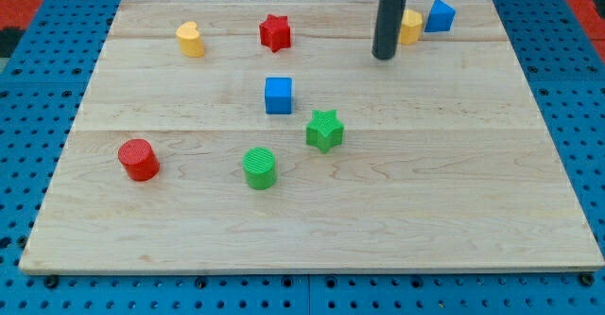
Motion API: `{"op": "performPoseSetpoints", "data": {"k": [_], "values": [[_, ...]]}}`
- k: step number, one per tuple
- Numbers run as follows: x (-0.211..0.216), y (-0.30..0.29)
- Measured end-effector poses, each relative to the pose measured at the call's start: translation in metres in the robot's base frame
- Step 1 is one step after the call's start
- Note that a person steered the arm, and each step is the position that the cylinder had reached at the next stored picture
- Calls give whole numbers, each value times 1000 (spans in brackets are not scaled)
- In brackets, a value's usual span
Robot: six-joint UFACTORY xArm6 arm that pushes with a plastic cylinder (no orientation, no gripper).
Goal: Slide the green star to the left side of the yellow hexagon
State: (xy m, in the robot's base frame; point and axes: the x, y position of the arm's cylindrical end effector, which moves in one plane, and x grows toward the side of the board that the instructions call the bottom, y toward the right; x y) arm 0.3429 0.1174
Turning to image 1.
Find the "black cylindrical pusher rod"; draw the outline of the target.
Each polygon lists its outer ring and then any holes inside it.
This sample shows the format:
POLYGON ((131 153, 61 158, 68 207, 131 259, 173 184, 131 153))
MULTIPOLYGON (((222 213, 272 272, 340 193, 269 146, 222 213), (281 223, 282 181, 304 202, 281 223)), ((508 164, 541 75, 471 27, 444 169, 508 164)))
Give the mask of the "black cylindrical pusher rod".
POLYGON ((382 61, 394 57, 406 0, 379 0, 372 39, 372 55, 382 61))

